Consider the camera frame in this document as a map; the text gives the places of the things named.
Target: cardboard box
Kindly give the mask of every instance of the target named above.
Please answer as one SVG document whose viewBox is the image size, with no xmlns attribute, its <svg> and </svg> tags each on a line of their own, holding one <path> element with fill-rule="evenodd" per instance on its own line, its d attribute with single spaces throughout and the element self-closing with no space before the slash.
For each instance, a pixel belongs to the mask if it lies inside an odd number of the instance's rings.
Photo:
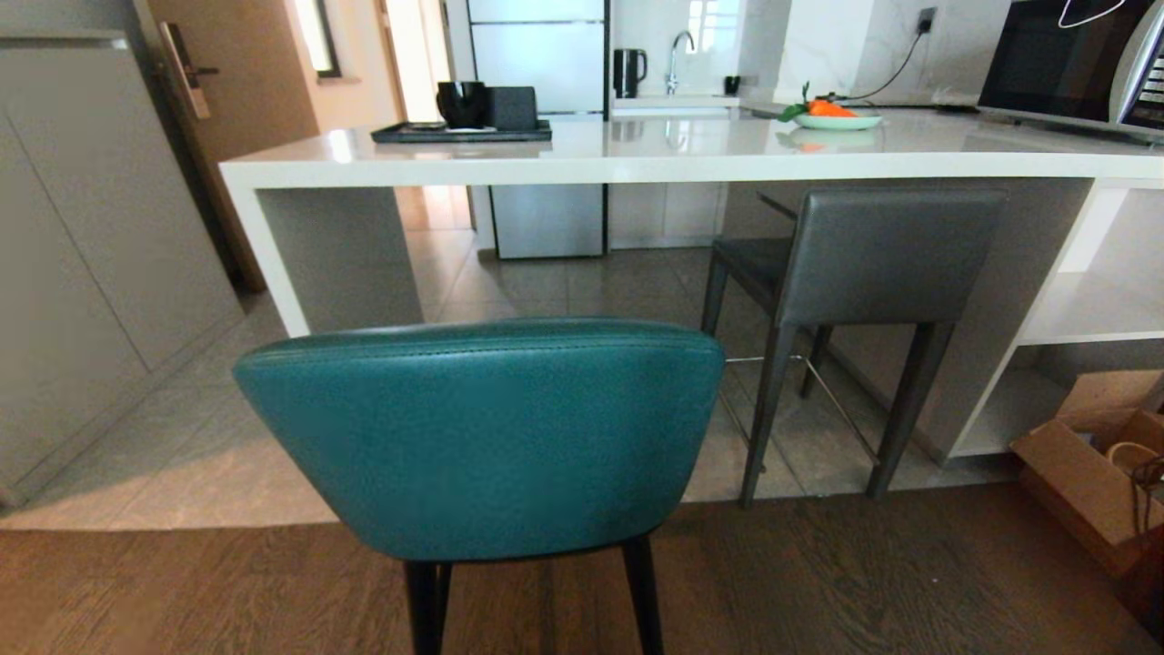
<svg viewBox="0 0 1164 655">
<path fill-rule="evenodd" d="M 1027 464 L 1020 480 L 1114 577 L 1131 570 L 1164 533 L 1164 505 L 1135 487 L 1101 453 L 1135 442 L 1164 454 L 1164 417 L 1143 411 L 1164 384 L 1164 371 L 1080 376 L 1056 419 L 1010 448 Z M 1094 448 L 1084 441 L 1091 434 Z M 1149 536 L 1141 520 L 1149 511 Z"/>
</svg>

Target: wall outlet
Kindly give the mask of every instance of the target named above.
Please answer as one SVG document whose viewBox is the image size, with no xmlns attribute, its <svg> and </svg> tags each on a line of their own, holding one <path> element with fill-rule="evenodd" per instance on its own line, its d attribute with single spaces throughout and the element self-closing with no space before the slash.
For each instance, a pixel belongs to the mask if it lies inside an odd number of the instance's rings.
<svg viewBox="0 0 1164 655">
<path fill-rule="evenodd" d="M 917 12 L 917 34 L 929 34 L 934 29 L 934 16 L 937 13 L 937 7 L 927 7 Z"/>
</svg>

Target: faucet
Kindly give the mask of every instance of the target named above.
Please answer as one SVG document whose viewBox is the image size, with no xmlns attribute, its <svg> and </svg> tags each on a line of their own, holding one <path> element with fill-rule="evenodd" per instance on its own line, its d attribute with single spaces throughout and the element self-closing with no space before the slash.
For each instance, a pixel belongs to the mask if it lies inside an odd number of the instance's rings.
<svg viewBox="0 0 1164 655">
<path fill-rule="evenodd" d="M 672 44 L 670 44 L 670 71 L 667 73 L 667 94 L 668 95 L 674 95 L 675 94 L 675 90 L 679 88 L 679 76 L 675 74 L 675 48 L 679 48 L 679 42 L 682 41 L 684 36 L 687 37 L 687 42 L 691 44 L 691 50 L 695 50 L 695 37 L 693 37 L 691 33 L 688 31 L 688 30 L 686 30 L 686 29 L 683 31 L 679 33 L 679 36 L 675 37 L 674 42 L 672 42 Z"/>
</svg>

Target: black chair leg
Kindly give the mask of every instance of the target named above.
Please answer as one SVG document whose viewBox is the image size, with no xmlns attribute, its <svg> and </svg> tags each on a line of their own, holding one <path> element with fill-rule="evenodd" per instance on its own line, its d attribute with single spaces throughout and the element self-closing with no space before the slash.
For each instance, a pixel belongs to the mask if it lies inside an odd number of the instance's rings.
<svg viewBox="0 0 1164 655">
<path fill-rule="evenodd" d="M 747 464 L 744 468 L 744 485 L 739 492 L 739 504 L 745 510 L 752 506 L 755 485 L 760 482 L 764 451 L 768 448 L 768 435 L 776 418 L 780 389 L 788 371 L 788 358 L 793 355 L 796 339 L 795 325 L 778 325 L 775 319 L 768 329 L 768 344 L 764 353 L 764 370 L 760 373 L 760 394 L 755 399 L 755 418 L 752 421 L 752 437 L 747 444 Z"/>
<path fill-rule="evenodd" d="M 728 286 L 728 265 L 719 255 L 711 251 L 711 265 L 708 266 L 708 286 L 703 294 L 703 320 L 700 329 L 705 335 L 715 337 L 716 325 L 719 322 L 719 309 L 724 304 L 724 289 Z"/>
<path fill-rule="evenodd" d="M 819 325 L 816 329 L 816 336 L 812 339 L 812 354 L 808 356 L 809 364 L 812 369 L 817 371 L 821 370 L 821 361 L 824 359 L 824 349 L 829 347 L 829 340 L 832 337 L 832 325 Z M 808 398 L 808 394 L 812 391 L 812 385 L 816 383 L 816 377 L 807 368 L 804 370 L 804 382 L 801 383 L 801 398 Z"/>
<path fill-rule="evenodd" d="M 416 655 L 440 655 L 452 577 L 452 563 L 404 563 L 409 619 L 412 624 L 412 652 Z"/>
<path fill-rule="evenodd" d="M 950 336 L 953 335 L 953 322 L 920 322 L 917 330 L 914 332 L 914 342 L 906 358 L 906 370 L 897 384 L 897 393 L 894 396 L 881 447 L 878 449 L 876 457 L 880 464 L 873 468 L 873 475 L 865 489 L 865 496 L 874 500 L 883 497 L 889 483 L 893 482 L 901 456 L 904 455 L 914 434 L 917 417 L 922 413 L 930 387 L 934 386 L 942 357 L 950 344 Z"/>
<path fill-rule="evenodd" d="M 643 655 L 662 655 L 662 627 L 659 622 L 651 537 L 640 535 L 624 541 L 623 564 L 626 565 L 626 581 L 631 584 L 631 600 L 634 603 Z"/>
</svg>

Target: teal chair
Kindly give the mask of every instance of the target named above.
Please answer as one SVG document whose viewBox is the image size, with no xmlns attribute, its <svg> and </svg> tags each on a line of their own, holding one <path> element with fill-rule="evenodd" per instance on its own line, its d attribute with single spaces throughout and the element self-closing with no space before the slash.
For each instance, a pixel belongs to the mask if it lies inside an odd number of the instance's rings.
<svg viewBox="0 0 1164 655">
<path fill-rule="evenodd" d="M 723 353 L 599 318 L 418 325 L 277 343 L 234 369 L 335 514 L 404 561 L 413 649 L 441 649 L 453 564 L 619 546 L 661 654 L 648 535 L 679 505 Z"/>
</svg>

